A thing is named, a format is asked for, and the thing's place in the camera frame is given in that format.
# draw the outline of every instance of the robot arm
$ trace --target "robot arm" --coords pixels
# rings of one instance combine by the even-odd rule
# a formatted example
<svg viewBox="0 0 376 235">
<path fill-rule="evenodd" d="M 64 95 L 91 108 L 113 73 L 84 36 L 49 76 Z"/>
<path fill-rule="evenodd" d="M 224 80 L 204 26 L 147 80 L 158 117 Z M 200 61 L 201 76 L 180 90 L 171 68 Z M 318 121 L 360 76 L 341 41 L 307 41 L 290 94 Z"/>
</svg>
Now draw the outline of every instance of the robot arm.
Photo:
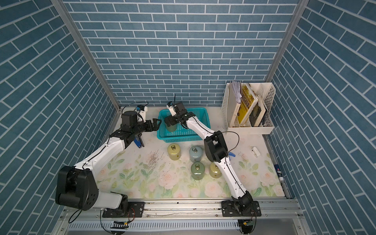
<svg viewBox="0 0 376 235">
<path fill-rule="evenodd" d="M 112 208 L 125 214 L 127 196 L 98 190 L 97 177 L 101 169 L 118 153 L 126 149 L 141 133 L 159 129 L 161 120 L 146 120 L 147 107 L 139 105 L 139 113 L 126 111 L 121 115 L 120 129 L 84 160 L 74 166 L 65 166 L 58 172 L 55 201 L 76 209 Z"/>
<path fill-rule="evenodd" d="M 195 114 L 188 112 L 182 102 L 167 104 L 171 116 L 165 118 L 167 126 L 180 123 L 189 129 L 196 132 L 203 140 L 205 146 L 205 153 L 211 162 L 220 169 L 224 176 L 234 200 L 235 209 L 238 213 L 244 215 L 249 213 L 252 209 L 252 196 L 241 184 L 238 176 L 234 172 L 230 159 L 228 156 L 228 150 L 226 142 L 223 138 L 223 134 L 220 131 L 213 131 L 205 126 L 200 120 L 195 117 Z"/>
</svg>

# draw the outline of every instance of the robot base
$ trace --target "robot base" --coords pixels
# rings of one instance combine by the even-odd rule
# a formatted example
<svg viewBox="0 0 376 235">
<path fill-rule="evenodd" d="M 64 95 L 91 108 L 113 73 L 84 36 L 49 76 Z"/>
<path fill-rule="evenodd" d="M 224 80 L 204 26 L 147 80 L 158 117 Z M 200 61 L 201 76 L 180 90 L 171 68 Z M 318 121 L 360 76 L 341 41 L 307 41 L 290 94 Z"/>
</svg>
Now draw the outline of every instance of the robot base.
<svg viewBox="0 0 376 235">
<path fill-rule="evenodd" d="M 222 205 L 222 216 L 223 217 L 235 217 L 239 216 L 240 214 L 236 211 L 235 206 L 234 206 L 234 201 L 223 201 L 221 203 Z M 256 213 L 256 216 L 261 216 L 261 210 L 260 210 L 260 205 L 258 201 L 252 201 L 252 210 Z M 250 211 L 249 213 L 246 213 L 244 215 L 240 215 L 244 217 L 254 217 L 255 214 Z"/>
<path fill-rule="evenodd" d="M 133 215 L 135 218 L 141 218 L 142 213 L 144 212 L 144 205 L 145 202 L 128 202 L 127 209 L 125 212 L 118 209 L 110 209 L 106 208 L 103 211 L 103 218 L 133 218 Z"/>
</svg>

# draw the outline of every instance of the brick wallpaper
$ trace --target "brick wallpaper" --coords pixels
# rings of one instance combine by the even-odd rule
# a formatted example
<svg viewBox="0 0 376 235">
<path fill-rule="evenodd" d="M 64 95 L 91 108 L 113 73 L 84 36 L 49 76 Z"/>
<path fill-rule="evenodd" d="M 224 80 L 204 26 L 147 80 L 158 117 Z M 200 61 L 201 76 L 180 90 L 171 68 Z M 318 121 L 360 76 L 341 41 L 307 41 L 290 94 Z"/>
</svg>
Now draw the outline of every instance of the brick wallpaper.
<svg viewBox="0 0 376 235">
<path fill-rule="evenodd" d="M 0 1 L 0 234 L 50 234 L 56 173 L 115 110 L 49 0 Z"/>
<path fill-rule="evenodd" d="M 298 0 L 64 2 L 121 104 L 220 106 L 265 79 Z"/>
<path fill-rule="evenodd" d="M 313 234 L 376 234 L 376 1 L 310 0 L 273 77 L 273 151 Z"/>
</svg>

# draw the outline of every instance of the white paper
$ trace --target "white paper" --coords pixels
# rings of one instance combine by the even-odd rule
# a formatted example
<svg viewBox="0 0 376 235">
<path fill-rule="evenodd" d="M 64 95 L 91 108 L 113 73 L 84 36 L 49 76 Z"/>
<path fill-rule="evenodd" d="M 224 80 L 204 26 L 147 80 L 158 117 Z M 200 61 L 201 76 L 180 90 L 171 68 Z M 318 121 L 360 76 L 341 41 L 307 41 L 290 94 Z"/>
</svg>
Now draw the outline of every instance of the white paper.
<svg viewBox="0 0 376 235">
<path fill-rule="evenodd" d="M 236 102 L 240 104 L 241 102 L 240 82 L 231 81 L 230 86 L 232 87 L 232 90 L 234 91 Z"/>
</svg>

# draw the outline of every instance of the metal frame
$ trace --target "metal frame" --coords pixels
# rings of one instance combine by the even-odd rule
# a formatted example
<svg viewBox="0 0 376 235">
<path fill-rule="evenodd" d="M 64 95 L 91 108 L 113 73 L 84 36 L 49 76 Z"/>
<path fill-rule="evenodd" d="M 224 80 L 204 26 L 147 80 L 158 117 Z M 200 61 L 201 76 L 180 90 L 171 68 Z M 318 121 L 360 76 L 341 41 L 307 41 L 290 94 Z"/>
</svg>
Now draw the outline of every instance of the metal frame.
<svg viewBox="0 0 376 235">
<path fill-rule="evenodd" d="M 116 108 L 116 111 L 120 110 L 120 104 L 117 101 L 115 95 L 111 91 L 110 86 L 108 85 L 102 71 L 100 70 L 97 62 L 95 61 L 94 57 L 92 56 L 86 42 L 82 38 L 76 24 L 73 21 L 72 16 L 69 14 L 68 9 L 63 3 L 63 0 L 51 0 L 53 6 L 59 13 L 61 19 L 63 20 L 65 26 L 68 28 L 69 32 L 71 33 L 73 39 L 77 43 L 78 47 L 80 48 L 83 56 L 85 56 L 88 64 L 90 65 L 91 69 L 94 71 L 94 74 L 97 76 L 98 81 L 102 85 L 103 89 L 105 90 L 106 94 L 110 98 L 111 102 Z"/>
<path fill-rule="evenodd" d="M 102 140 L 102 143 L 101 144 L 104 144 L 105 141 L 109 138 L 110 134 L 112 132 L 114 132 L 114 129 L 116 127 L 116 124 L 117 124 L 117 121 L 119 120 L 120 118 L 120 115 L 121 115 L 121 111 L 116 111 L 115 113 L 115 116 L 114 118 L 112 119 L 111 123 L 110 123 L 110 127 L 108 127 L 108 130 L 106 132 L 106 135 L 103 137 L 103 140 Z"/>
<path fill-rule="evenodd" d="M 270 155 L 270 158 L 271 158 L 273 165 L 278 164 L 277 158 L 274 155 L 273 149 L 271 148 L 270 141 L 269 141 L 267 135 L 262 135 L 262 137 L 264 138 L 265 145 L 266 145 L 266 148 L 268 149 L 268 152 L 269 152 L 269 155 Z M 285 193 L 286 198 L 293 198 L 290 190 L 287 187 L 286 181 L 280 181 L 280 183 L 281 183 L 281 186 L 283 188 L 283 191 Z"/>
<path fill-rule="evenodd" d="M 285 53 L 285 50 L 288 46 L 288 43 L 290 42 L 290 39 L 293 37 L 296 26 L 298 25 L 299 20 L 302 17 L 302 14 L 308 2 L 309 0 L 300 0 L 298 5 L 296 6 L 293 16 L 291 18 L 291 21 L 287 26 L 282 42 L 279 45 L 275 58 L 270 66 L 269 72 L 266 75 L 265 82 L 271 82 L 271 79 L 273 78 L 273 75 L 277 70 L 277 67 L 282 59 L 283 54 Z"/>
<path fill-rule="evenodd" d="M 221 202 L 229 198 L 220 199 L 135 199 L 133 202 L 145 202 L 142 218 L 135 220 L 228 220 L 228 219 L 244 219 L 245 217 L 222 217 Z M 262 216 L 257 219 L 294 219 L 298 234 L 310 234 L 305 229 L 305 219 L 300 210 L 296 199 L 284 199 L 277 197 L 259 197 L 255 198 L 260 204 Z M 66 208 L 52 235 L 62 235 L 67 230 L 68 218 L 76 211 L 73 208 Z M 77 222 L 90 221 L 97 222 L 99 220 L 99 209 L 90 209 L 83 211 L 77 218 Z M 113 218 L 102 218 L 102 222 L 113 221 Z"/>
</svg>

